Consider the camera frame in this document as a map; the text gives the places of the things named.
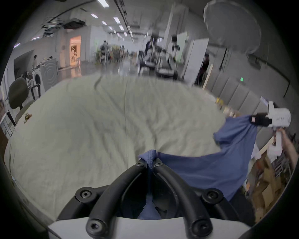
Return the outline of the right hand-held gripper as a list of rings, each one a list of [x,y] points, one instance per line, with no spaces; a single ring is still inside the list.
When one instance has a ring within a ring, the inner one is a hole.
[[[290,125],[291,113],[287,108],[276,108],[273,101],[268,102],[268,114],[257,113],[249,117],[249,122],[257,126],[268,126],[276,135],[275,145],[270,145],[267,149],[269,157],[279,157],[282,154],[282,133],[279,128]]]

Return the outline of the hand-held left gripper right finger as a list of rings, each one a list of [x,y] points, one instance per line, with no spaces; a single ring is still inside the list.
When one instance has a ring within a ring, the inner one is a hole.
[[[234,207],[216,188],[199,189],[189,186],[170,167],[154,159],[154,176],[159,179],[174,199],[174,209],[167,217],[182,215],[187,237],[207,237],[213,232],[212,219],[240,221]]]

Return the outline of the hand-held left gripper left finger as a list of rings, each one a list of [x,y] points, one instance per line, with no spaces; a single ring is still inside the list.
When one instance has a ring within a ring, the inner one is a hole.
[[[69,200],[57,221],[88,217],[91,237],[112,237],[116,217],[137,219],[146,204],[147,164],[138,161],[110,185],[82,187]]]

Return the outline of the person's right hand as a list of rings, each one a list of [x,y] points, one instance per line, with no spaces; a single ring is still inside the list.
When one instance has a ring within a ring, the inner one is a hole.
[[[291,148],[291,146],[293,146],[293,143],[291,142],[291,140],[289,139],[287,133],[285,132],[285,130],[283,128],[279,128],[278,132],[281,133],[282,148],[284,151],[287,151],[288,149]]]

